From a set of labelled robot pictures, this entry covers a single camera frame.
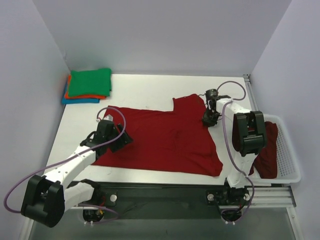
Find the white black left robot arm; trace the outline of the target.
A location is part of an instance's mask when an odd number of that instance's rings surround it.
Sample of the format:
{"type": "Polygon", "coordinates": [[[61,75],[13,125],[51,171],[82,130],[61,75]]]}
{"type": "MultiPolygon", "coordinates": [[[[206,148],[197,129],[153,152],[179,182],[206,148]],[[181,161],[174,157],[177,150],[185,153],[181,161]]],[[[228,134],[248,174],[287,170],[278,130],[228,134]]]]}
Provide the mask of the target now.
{"type": "Polygon", "coordinates": [[[42,176],[35,174],[28,180],[21,214],[52,228],[67,210],[79,204],[103,208],[106,194],[99,183],[83,179],[74,186],[70,184],[107,150],[115,153],[132,142],[122,124],[101,120],[97,129],[79,144],[66,163],[42,176]]]}

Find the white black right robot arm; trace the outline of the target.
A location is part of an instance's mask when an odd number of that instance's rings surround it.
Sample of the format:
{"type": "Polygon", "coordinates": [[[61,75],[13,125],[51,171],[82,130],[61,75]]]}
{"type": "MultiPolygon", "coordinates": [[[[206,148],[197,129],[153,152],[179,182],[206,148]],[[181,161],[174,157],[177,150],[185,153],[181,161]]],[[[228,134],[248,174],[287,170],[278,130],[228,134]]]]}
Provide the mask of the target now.
{"type": "Polygon", "coordinates": [[[213,127],[222,123],[224,143],[232,169],[226,180],[229,185],[221,192],[222,200],[233,204],[240,197],[237,189],[250,184],[248,178],[256,156],[267,145],[264,114],[242,107],[217,89],[205,92],[206,109],[202,123],[213,127]]]}

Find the bright red t shirt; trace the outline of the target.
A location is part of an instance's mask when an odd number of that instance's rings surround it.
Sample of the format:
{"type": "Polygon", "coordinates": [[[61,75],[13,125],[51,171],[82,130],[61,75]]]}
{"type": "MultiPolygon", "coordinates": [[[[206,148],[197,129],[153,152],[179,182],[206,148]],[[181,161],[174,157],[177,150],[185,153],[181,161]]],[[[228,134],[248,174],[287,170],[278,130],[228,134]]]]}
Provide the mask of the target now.
{"type": "Polygon", "coordinates": [[[113,106],[105,113],[116,123],[126,120],[133,142],[115,153],[108,150],[94,165],[218,177],[223,164],[202,123],[205,109],[197,94],[174,98],[172,111],[113,106]]]}

